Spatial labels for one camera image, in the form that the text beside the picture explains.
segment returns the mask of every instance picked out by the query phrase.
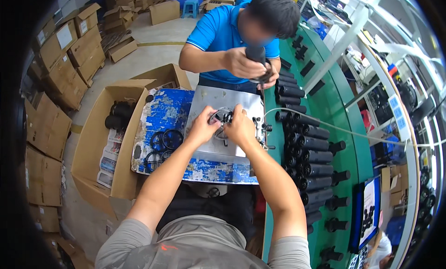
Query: yellow floor line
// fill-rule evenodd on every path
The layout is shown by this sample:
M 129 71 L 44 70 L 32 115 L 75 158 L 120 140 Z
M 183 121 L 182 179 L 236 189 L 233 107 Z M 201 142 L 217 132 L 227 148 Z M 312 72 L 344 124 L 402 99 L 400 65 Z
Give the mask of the yellow floor line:
M 71 124 L 71 132 L 72 133 L 81 133 L 82 128 L 83 128 L 83 126 L 81 126 L 81 125 Z
M 154 43 L 139 43 L 138 47 L 148 47 L 148 46 L 170 46 L 179 45 L 184 46 L 186 42 L 154 42 Z

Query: blue plastic stool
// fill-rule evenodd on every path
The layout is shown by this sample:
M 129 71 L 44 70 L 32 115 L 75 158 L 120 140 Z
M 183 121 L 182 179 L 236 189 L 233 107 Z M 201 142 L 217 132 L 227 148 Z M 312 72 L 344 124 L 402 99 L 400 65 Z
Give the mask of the blue plastic stool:
M 183 14 L 181 15 L 181 18 L 183 19 L 185 16 L 192 16 L 194 19 L 196 19 L 198 14 L 198 6 L 198 0 L 186 0 L 184 2 Z

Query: newspaper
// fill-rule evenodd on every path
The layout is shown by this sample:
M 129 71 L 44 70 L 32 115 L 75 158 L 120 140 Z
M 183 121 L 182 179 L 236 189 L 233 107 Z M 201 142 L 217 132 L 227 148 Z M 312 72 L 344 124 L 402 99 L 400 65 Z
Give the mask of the newspaper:
M 97 182 L 108 188 L 112 188 L 113 175 L 115 173 L 116 161 L 118 160 L 119 150 L 121 149 L 124 131 L 118 132 L 111 129 L 108 133 L 107 145 L 102 151 L 102 157 L 99 161 L 99 173 Z

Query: white cable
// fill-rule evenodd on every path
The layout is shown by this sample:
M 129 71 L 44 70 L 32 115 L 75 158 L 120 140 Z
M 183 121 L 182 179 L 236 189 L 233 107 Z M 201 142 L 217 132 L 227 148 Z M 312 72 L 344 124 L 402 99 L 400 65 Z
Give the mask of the white cable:
M 366 136 L 366 135 L 363 135 L 363 134 L 360 134 L 360 133 L 354 133 L 354 132 L 351 132 L 351 131 L 349 131 L 349 130 L 346 130 L 346 129 L 343 129 L 343 128 L 340 128 L 340 127 L 331 125 L 330 123 L 327 123 L 327 122 L 324 122 L 324 121 L 320 121 L 319 119 L 317 119 L 317 118 L 315 118 L 315 117 L 311 117 L 311 116 L 309 116 L 309 115 L 300 113 L 300 112 L 298 112 L 298 111 L 296 111 L 296 110 L 291 110 L 291 109 L 287 109 L 287 108 L 274 108 L 274 109 L 272 109 L 272 110 L 268 110 L 268 111 L 265 113 L 265 115 L 262 117 L 262 121 L 265 121 L 265 117 L 266 117 L 266 115 L 269 114 L 271 111 L 274 111 L 274 110 L 288 110 L 288 111 L 291 111 L 291 112 L 300 114 L 300 115 L 302 115 L 302 116 L 304 116 L 304 117 L 313 119 L 313 120 L 315 120 L 315 121 L 319 121 L 321 124 L 324 124 L 324 125 L 326 125 L 326 126 L 328 126 L 328 127 L 332 127 L 332 128 L 337 129 L 337 130 L 339 130 L 339 131 L 346 132 L 346 133 L 350 133 L 350 134 L 353 134 L 353 135 L 356 135 L 356 136 L 359 136 L 359 137 L 362 137 L 362 138 L 373 139 L 373 140 L 380 141 L 380 142 L 382 142 L 382 143 L 391 143 L 391 144 L 397 144 L 397 145 L 402 145 L 402 146 L 406 146 L 406 145 L 412 145 L 412 146 L 413 146 L 413 143 L 412 143 L 412 142 L 410 142 L 410 143 L 393 142 L 393 141 L 385 140 L 385 139 L 381 139 L 381 138 L 369 137 L 369 136 Z M 446 139 L 443 139 L 442 141 L 437 142 L 437 143 L 432 143 L 432 144 L 417 144 L 416 146 L 417 146 L 417 147 L 431 147 L 431 146 L 438 146 L 438 145 L 441 145 L 441 144 L 443 144 L 443 143 L 446 143 Z

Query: hand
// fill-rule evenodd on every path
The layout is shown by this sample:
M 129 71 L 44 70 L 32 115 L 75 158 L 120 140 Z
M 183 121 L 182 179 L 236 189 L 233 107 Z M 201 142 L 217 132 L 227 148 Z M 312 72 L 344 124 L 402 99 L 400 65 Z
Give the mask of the hand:
M 221 122 L 217 119 L 212 121 L 212 124 L 208 124 L 210 116 L 216 111 L 211 106 L 206 106 L 193 121 L 192 128 L 184 142 L 192 143 L 198 148 L 201 144 L 210 140 L 215 131 L 221 126 Z
M 236 105 L 233 114 L 232 122 L 223 126 L 223 130 L 228 138 L 240 146 L 242 150 L 251 144 L 259 144 L 256 140 L 256 127 L 253 121 L 246 115 L 246 110 L 242 108 L 241 104 Z
M 269 63 L 266 63 L 266 69 L 270 70 L 272 72 L 271 77 L 269 78 L 268 82 L 265 82 L 263 85 L 263 89 L 268 89 L 276 84 L 276 80 L 279 78 L 279 73 L 276 70 L 276 67 L 274 65 L 270 65 Z M 257 89 L 261 90 L 262 85 L 257 84 Z
M 227 50 L 223 58 L 223 66 L 236 77 L 255 78 L 266 73 L 266 67 L 259 62 L 246 58 L 246 48 Z
M 375 253 L 375 251 L 376 251 L 376 249 L 372 248 L 370 251 L 368 251 L 367 257 L 371 257 Z

